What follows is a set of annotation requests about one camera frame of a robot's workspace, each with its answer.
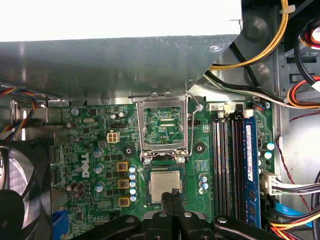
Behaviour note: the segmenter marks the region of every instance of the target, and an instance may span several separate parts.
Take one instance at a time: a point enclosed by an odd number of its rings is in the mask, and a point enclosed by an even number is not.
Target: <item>black ram slot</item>
[[[241,221],[246,221],[246,204],[244,198],[243,183],[243,121],[234,119],[231,121],[232,131],[232,185],[234,197],[235,217]]]
[[[216,121],[213,128],[214,188],[216,215],[231,215],[228,122]]]

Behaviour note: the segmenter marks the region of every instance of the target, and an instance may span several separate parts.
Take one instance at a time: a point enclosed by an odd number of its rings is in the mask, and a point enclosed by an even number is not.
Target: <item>chip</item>
[[[119,179],[118,180],[118,188],[119,189],[128,189],[129,188],[129,180],[128,179]]]
[[[128,171],[128,162],[127,161],[119,161],[116,163],[116,170],[118,172],[126,172]]]
[[[83,128],[83,133],[84,134],[89,134],[90,133],[89,128],[88,127]]]
[[[149,194],[151,202],[161,203],[161,195],[165,192],[172,192],[172,189],[179,189],[182,192],[180,171],[152,171],[150,173]]]
[[[127,196],[119,197],[118,203],[119,203],[119,207],[129,207],[130,206],[130,198]]]

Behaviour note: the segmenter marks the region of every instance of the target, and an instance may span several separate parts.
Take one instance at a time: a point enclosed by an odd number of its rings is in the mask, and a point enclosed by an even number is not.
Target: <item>yellow wire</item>
[[[284,235],[284,233],[282,231],[277,231],[285,240],[291,240],[290,238],[288,238],[286,235]]]
[[[286,229],[283,229],[283,230],[287,230],[287,229],[292,229],[294,227],[297,227],[297,226],[301,226],[301,225],[305,225],[309,222],[312,222],[313,220],[317,219],[320,217],[320,213],[318,213],[317,215],[314,215],[312,217],[309,217],[308,219],[306,220],[303,220],[301,222],[297,222],[297,223],[291,223],[291,224],[281,224],[281,223],[271,223],[272,226],[274,227],[281,227],[281,228],[286,228]]]
[[[281,8],[284,10],[286,7],[288,7],[288,0],[281,0]],[[237,67],[242,67],[247,64],[251,64],[255,61],[262,59],[263,57],[268,55],[278,45],[278,43],[283,38],[283,36],[285,34],[285,30],[287,28],[288,18],[289,18],[289,14],[287,14],[287,13],[282,14],[280,26],[279,26],[275,36],[273,37],[273,39],[269,43],[269,45],[259,55],[253,57],[252,59],[250,59],[248,61],[237,63],[237,64],[231,64],[231,65],[226,65],[226,66],[211,66],[211,67],[209,67],[209,70],[233,69],[233,68],[237,68]]]

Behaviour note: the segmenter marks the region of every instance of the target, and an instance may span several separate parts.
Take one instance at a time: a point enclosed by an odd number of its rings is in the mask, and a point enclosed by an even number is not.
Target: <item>sticker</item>
[[[246,133],[246,158],[248,165],[248,179],[253,182],[254,181],[254,173],[252,170],[252,144],[251,144],[251,126],[245,126]]]

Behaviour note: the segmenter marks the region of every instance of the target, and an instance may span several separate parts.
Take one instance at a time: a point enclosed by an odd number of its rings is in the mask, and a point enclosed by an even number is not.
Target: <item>blue ram module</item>
[[[257,125],[254,117],[243,121],[243,185],[246,222],[261,227]]]

